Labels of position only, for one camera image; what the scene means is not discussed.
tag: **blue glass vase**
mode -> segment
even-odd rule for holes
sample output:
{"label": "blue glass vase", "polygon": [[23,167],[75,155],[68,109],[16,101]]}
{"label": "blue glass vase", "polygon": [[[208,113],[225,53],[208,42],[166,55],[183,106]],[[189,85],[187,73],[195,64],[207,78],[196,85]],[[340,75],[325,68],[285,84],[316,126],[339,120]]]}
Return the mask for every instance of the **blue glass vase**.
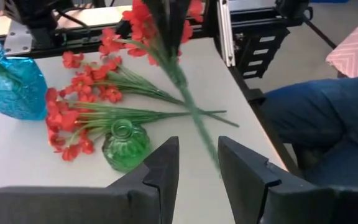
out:
{"label": "blue glass vase", "polygon": [[0,44],[0,113],[24,120],[45,119],[47,84],[31,58],[5,57]]}

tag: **black machine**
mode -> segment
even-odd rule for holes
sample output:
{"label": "black machine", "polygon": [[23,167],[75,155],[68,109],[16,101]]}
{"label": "black machine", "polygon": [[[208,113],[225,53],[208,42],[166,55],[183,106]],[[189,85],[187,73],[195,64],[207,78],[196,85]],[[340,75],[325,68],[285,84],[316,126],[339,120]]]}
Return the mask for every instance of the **black machine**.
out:
{"label": "black machine", "polygon": [[315,186],[227,137],[218,148],[236,224],[358,223],[358,188]]}
{"label": "black machine", "polygon": [[[262,77],[283,39],[289,34],[287,27],[300,26],[304,22],[303,14],[310,0],[272,0],[271,4],[258,7],[250,6],[250,2],[259,0],[205,1],[204,22],[199,24],[190,19],[195,30],[193,38],[214,37],[218,43],[221,39],[217,25],[219,2],[228,5],[236,67],[242,78],[252,78]],[[80,8],[75,7],[71,0],[5,0],[6,15],[18,24],[25,25],[28,29],[25,32],[29,32],[31,38],[28,45],[14,50],[17,44],[11,43],[9,39],[18,39],[20,31],[17,26],[11,25],[10,33],[6,37],[0,37],[0,41],[6,41],[7,54],[32,58],[61,55],[66,50],[95,52],[100,45],[101,30],[118,24],[88,27],[83,21],[67,15],[68,11],[75,9]],[[80,24],[81,28],[57,29],[60,17],[71,19]],[[24,36],[20,39],[21,43],[25,42]]]}

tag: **flower bouquet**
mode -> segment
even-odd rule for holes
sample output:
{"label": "flower bouquet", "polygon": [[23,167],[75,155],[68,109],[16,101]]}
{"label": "flower bouquet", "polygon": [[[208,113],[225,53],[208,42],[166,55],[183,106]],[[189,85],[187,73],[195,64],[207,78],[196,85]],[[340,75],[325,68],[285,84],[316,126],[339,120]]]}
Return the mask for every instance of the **flower bouquet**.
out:
{"label": "flower bouquet", "polygon": [[[191,115],[211,158],[216,167],[219,167],[216,149],[200,115],[210,116],[232,126],[238,125],[216,115],[225,111],[205,111],[194,104],[178,58],[181,55],[180,44],[187,42],[193,33],[186,16],[201,22],[200,14],[203,7],[199,0],[171,0],[167,4],[169,6],[151,0],[133,0],[132,11],[125,11],[122,14],[123,19],[131,23],[132,39],[122,39],[113,29],[103,30],[102,45],[99,48],[103,65],[84,62],[83,54],[63,54],[63,64],[66,68],[83,69],[76,72],[75,77],[71,79],[71,85],[60,91],[49,89],[47,94],[46,122],[49,141],[56,152],[62,153],[64,160],[73,160],[81,151],[85,154],[92,153],[93,141],[88,136],[95,133],[99,136],[108,136],[111,134],[113,122],[117,120],[125,119],[140,125],[158,119]],[[158,65],[167,74],[184,100],[174,98],[125,67],[122,58],[114,55],[121,49],[127,49],[127,53],[133,57],[147,56],[151,65]],[[67,96],[73,93],[76,93],[77,100],[68,100]],[[189,112],[163,113],[120,108],[97,102],[108,100],[117,103],[126,93],[182,105],[188,108]],[[61,131],[72,135],[64,138],[60,135]]]}

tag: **cable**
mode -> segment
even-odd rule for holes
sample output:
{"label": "cable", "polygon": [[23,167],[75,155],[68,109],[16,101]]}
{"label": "cable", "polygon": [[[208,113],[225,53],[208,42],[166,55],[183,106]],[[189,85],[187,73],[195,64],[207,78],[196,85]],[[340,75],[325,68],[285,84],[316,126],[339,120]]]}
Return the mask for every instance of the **cable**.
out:
{"label": "cable", "polygon": [[[84,9],[87,9],[87,8],[84,8],[84,7],[71,7],[71,8],[62,10],[61,13],[66,14],[67,12],[70,12],[72,10],[84,10]],[[59,13],[59,15],[56,16],[56,20],[59,20],[61,17],[62,17],[62,15]]]}
{"label": "cable", "polygon": [[80,21],[80,20],[78,20],[78,19],[66,14],[66,12],[71,11],[71,10],[75,10],[75,9],[83,9],[83,8],[74,7],[74,8],[70,8],[70,9],[65,9],[64,11],[56,9],[57,13],[59,14],[58,19],[60,17],[64,17],[64,18],[66,18],[68,20],[71,20],[71,21],[81,25],[86,30],[86,32],[85,33],[84,32],[77,32],[77,31],[71,31],[71,30],[68,30],[68,29],[60,29],[60,30],[56,30],[56,31],[59,32],[59,33],[64,33],[64,34],[82,34],[82,35],[87,34],[88,40],[89,40],[91,38],[91,29],[90,29],[90,27],[88,25],[86,25],[84,22],[82,22],[82,21]]}

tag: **green stem bundle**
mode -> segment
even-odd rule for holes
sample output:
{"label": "green stem bundle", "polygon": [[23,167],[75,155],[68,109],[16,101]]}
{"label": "green stem bundle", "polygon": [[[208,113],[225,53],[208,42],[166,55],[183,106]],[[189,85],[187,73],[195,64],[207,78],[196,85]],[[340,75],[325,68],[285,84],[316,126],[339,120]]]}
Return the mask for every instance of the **green stem bundle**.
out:
{"label": "green stem bundle", "polygon": [[[174,103],[176,105],[186,106],[186,103],[176,99],[166,91],[158,89],[152,83],[150,83],[145,78],[141,77],[140,75],[134,73],[130,69],[126,68],[125,66],[120,65],[119,67],[122,73],[116,72],[109,72],[109,79],[103,82],[96,82],[95,85],[115,85],[120,91],[124,93],[133,93],[143,96],[148,96],[151,98],[155,98],[158,100],[163,100],[169,103]],[[202,109],[198,108],[198,111],[202,114],[205,112]],[[232,121],[226,120],[217,116],[215,114],[207,114],[207,116],[214,118],[218,121],[226,123],[228,125],[239,127],[238,124],[233,123]]]}
{"label": "green stem bundle", "polygon": [[140,49],[144,49],[149,53],[160,65],[160,67],[165,71],[171,82],[176,86],[176,88],[180,91],[183,99],[185,100],[186,106],[189,109],[191,116],[193,117],[193,121],[197,127],[197,130],[208,149],[209,156],[212,158],[215,167],[219,170],[219,161],[217,150],[213,144],[211,136],[209,136],[208,131],[205,128],[203,120],[200,118],[200,111],[195,105],[193,97],[187,88],[187,80],[186,76],[180,68],[177,60],[177,56],[174,55],[169,57],[165,50],[161,47],[154,46],[147,47],[144,44],[134,41],[134,40],[117,40],[119,42],[125,44],[134,44]]}

